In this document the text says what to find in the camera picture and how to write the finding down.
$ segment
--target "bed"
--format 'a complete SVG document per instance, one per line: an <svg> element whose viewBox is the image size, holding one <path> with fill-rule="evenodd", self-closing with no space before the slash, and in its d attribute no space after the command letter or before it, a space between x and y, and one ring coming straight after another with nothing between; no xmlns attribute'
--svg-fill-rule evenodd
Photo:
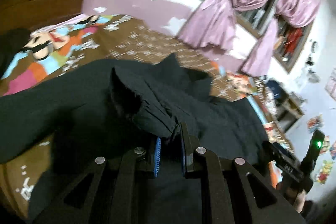
<svg viewBox="0 0 336 224"><path fill-rule="evenodd" d="M156 64L174 52L182 66L213 77L211 95L234 101L250 93L249 100L263 123L273 122L264 104L260 81L221 71L216 63L175 38L150 30L140 19L130 15L81 14L81 4L82 0L0 0L0 11L7 19L0 26L0 34L17 27L31 30L28 44L15 55L0 80L1 96L28 89L96 59ZM244 85L247 91L235 84L242 83L242 79L248 81ZM277 130L276 141L292 150L281 129ZM49 167L52 141L51 135L0 165L1 203L23 219L27 217L33 187Z"/></svg>

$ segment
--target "black garment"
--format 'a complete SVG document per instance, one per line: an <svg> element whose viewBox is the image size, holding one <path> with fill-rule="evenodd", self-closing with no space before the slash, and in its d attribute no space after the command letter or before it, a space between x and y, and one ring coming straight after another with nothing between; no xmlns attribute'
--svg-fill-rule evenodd
<svg viewBox="0 0 336 224"><path fill-rule="evenodd" d="M182 221L185 203L190 213L198 215L199 182L182 177L180 147L174 145L179 123L186 122L189 133L218 156L241 156L251 164L260 163L262 142L267 140L249 102L213 98L209 96L210 83L206 73L179 67L174 55L154 66L113 59L91 62L0 98L0 128L4 129L0 162L59 128L51 171L43 174L32 193L29 214L34 218L66 185L69 176L64 174L79 172L98 156L122 155L154 134L163 138L166 146L162 149L162 175L159 172L159 178L148 182L146 223Z"/></svg>
<svg viewBox="0 0 336 224"><path fill-rule="evenodd" d="M0 35L0 78L12 62L14 55L28 43L29 37L30 31L23 28L13 29Z"/></svg>

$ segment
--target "hand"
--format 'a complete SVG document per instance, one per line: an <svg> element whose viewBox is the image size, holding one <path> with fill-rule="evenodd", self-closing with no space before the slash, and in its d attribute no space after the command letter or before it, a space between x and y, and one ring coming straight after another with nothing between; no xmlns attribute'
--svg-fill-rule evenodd
<svg viewBox="0 0 336 224"><path fill-rule="evenodd" d="M282 182L279 182L276 186L276 189L277 190L280 190L282 187ZM299 193L297 195L297 191L296 190L293 190L291 188L288 188L286 190L286 195L288 196L288 198L292 199L295 199L294 203L293 203L293 207L294 209L298 212L298 213L301 213L302 209L303 209L303 206L305 204L305 200L306 200L306 191L303 190L301 193Z"/></svg>

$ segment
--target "silver screw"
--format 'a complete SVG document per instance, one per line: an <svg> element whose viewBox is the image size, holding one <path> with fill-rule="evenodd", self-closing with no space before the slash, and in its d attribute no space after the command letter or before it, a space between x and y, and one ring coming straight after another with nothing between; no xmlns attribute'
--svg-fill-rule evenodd
<svg viewBox="0 0 336 224"><path fill-rule="evenodd" d="M207 150L204 147L197 147L196 152L199 154L204 154Z"/></svg>
<svg viewBox="0 0 336 224"><path fill-rule="evenodd" d="M136 154L142 154L142 153L145 152L145 149L143 147L139 146L139 147L137 147L137 148L134 149L134 152Z"/></svg>
<svg viewBox="0 0 336 224"><path fill-rule="evenodd" d="M98 157L94 160L94 162L96 164L103 164L105 162L105 158L104 157Z"/></svg>
<svg viewBox="0 0 336 224"><path fill-rule="evenodd" d="M235 162L239 165L243 165L245 163L245 160L243 158L236 158Z"/></svg>

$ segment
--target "wooden window frame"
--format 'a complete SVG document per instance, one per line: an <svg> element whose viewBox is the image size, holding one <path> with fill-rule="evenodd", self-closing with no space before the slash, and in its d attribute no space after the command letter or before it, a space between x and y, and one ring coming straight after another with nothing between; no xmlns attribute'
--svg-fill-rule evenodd
<svg viewBox="0 0 336 224"><path fill-rule="evenodd" d="M239 25L241 25L245 30L247 30L250 34L252 34L256 39L259 39L263 33L265 32L269 21L271 20L271 18L273 17L273 15L275 14L275 5L278 2L278 0L270 0L270 5L268 7L268 9L265 11L265 13L267 13L266 18L263 18L262 21L264 21L262 23L262 27L260 28L260 30L258 31L257 29L252 28L252 24L250 22L248 22L242 15L240 15L239 13L236 13L236 21ZM290 62L287 64L284 61L282 61L281 56L275 52L274 53L274 57L276 58L276 60L278 60L278 62L280 63L280 65L286 70L287 73L290 73L291 70L293 69L296 61L298 60L303 47L305 46L306 42L307 42L307 38L310 34L310 30L312 27L312 23L310 23L305 31L304 36L302 37L302 39L304 39L304 41L302 43L299 44L298 48L295 50L295 54L293 55L293 57L291 58Z"/></svg>

